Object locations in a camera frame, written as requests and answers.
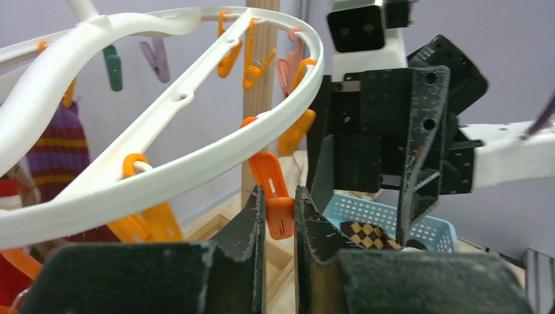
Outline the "brown yellow argyle sock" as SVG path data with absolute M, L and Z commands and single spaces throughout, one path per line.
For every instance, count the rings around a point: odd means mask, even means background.
M 366 249 L 394 251 L 402 249 L 382 227 L 376 224 L 345 221 L 340 223 L 340 230 L 353 242 Z

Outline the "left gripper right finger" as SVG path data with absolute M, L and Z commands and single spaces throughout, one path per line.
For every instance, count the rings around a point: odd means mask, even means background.
M 501 259 L 486 253 L 406 253 L 356 245 L 315 206 L 295 198 L 298 313 L 531 313 Z

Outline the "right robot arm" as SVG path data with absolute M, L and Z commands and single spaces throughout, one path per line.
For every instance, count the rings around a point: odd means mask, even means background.
M 461 127 L 449 93 L 444 65 L 364 71 L 350 82 L 325 75 L 307 138 L 314 203 L 324 207 L 335 190 L 397 190 L 395 237 L 404 243 L 441 195 L 554 176 L 553 131 Z

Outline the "white round clip hanger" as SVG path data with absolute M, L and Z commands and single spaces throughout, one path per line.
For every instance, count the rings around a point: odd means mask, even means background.
M 8 170 L 35 144 L 69 83 L 103 48 L 131 35 L 186 35 L 203 22 L 215 21 L 222 10 L 222 7 L 185 7 L 146 14 L 99 15 L 73 29 L 51 34 L 52 46 L 36 56 L 1 106 L 1 170 Z M 238 44 L 247 29 L 232 38 L 230 28 L 234 21 L 227 14 L 232 24 L 224 34 L 55 200 L 1 212 L 2 249 L 77 234 L 175 197 L 154 200 L 152 196 L 159 188 L 143 180 L 166 164 L 134 178 L 122 179 L 122 163 L 128 154 L 143 152 L 150 146 L 171 119 L 193 101 L 197 89 L 224 55 Z M 316 66 L 317 59 L 294 92 Z

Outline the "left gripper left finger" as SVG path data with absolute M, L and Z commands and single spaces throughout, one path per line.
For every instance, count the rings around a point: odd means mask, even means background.
M 80 244 L 44 265 L 21 313 L 264 313 L 265 195 L 206 241 Z

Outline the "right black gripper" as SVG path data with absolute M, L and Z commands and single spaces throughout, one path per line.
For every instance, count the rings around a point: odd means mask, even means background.
M 404 245 L 440 192 L 472 190 L 480 141 L 462 134 L 458 114 L 487 89 L 477 70 L 450 76 L 443 65 L 350 73 L 343 82 L 325 75 L 307 135 L 306 186 L 314 207 L 324 213 L 334 189 L 394 189 L 384 177 L 403 173 L 397 241 Z

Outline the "orange squeezed clothes clip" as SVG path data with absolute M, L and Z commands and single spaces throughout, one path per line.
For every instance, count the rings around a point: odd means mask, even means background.
M 266 206 L 266 223 L 272 239 L 282 240 L 293 236 L 295 230 L 295 199 L 289 196 L 277 156 L 260 151 L 248 159 L 257 185 L 263 187 Z

